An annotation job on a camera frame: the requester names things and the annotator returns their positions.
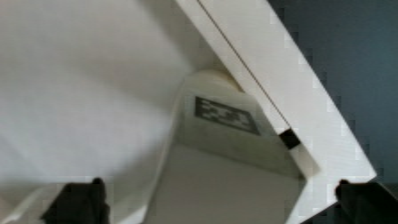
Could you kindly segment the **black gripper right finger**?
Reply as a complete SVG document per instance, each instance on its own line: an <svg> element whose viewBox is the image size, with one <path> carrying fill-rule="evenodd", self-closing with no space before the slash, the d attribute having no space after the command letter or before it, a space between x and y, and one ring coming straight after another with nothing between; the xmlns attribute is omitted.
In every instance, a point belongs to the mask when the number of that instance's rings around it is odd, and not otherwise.
<svg viewBox="0 0 398 224"><path fill-rule="evenodd" d="M341 180L334 192L350 224L398 224L398 183Z"/></svg>

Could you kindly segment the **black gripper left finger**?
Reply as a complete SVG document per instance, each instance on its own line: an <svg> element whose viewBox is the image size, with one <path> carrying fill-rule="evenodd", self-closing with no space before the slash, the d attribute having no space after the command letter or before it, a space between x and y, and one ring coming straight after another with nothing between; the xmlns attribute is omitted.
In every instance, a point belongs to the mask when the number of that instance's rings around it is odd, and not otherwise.
<svg viewBox="0 0 398 224"><path fill-rule="evenodd" d="M101 178L67 183L39 220L44 224L110 224L110 206Z"/></svg>

